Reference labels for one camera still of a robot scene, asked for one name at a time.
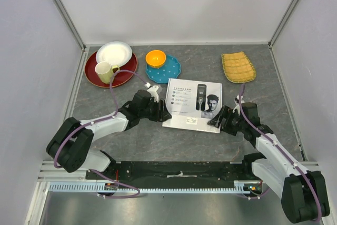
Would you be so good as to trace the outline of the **white cardboard box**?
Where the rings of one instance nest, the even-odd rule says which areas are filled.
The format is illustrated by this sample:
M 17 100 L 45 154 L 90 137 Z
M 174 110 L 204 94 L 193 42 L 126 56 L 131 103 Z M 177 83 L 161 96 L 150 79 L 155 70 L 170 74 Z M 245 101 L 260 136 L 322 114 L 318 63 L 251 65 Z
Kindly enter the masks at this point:
M 208 125 L 208 122 L 221 110 L 221 83 L 169 79 L 165 102 L 172 118 L 164 121 L 163 127 L 220 132 L 219 128 Z

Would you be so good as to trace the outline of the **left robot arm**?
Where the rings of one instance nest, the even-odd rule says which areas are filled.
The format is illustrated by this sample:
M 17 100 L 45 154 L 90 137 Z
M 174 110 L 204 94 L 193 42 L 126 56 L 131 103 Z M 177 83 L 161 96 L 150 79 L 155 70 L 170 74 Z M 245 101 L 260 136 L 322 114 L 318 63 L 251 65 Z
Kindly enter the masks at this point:
M 115 175 L 115 160 L 104 151 L 94 151 L 91 144 L 107 135 L 127 131 L 141 119 L 165 122 L 172 118 L 165 100 L 159 98 L 159 85 L 139 90 L 116 112 L 92 120 L 66 119 L 47 145 L 46 152 L 55 166 L 68 173 L 79 169 L 96 170 L 103 179 Z

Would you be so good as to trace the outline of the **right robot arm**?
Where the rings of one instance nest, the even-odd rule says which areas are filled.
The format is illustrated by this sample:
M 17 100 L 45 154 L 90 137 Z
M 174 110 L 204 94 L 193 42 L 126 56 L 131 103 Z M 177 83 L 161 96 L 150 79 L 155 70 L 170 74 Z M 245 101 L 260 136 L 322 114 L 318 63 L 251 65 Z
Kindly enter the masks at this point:
M 279 142 L 273 131 L 262 124 L 257 105 L 223 106 L 208 125 L 230 135 L 243 133 L 257 149 L 246 155 L 241 173 L 246 179 L 260 178 L 280 198 L 284 214 L 292 223 L 320 221 L 330 215 L 325 178 L 296 160 Z

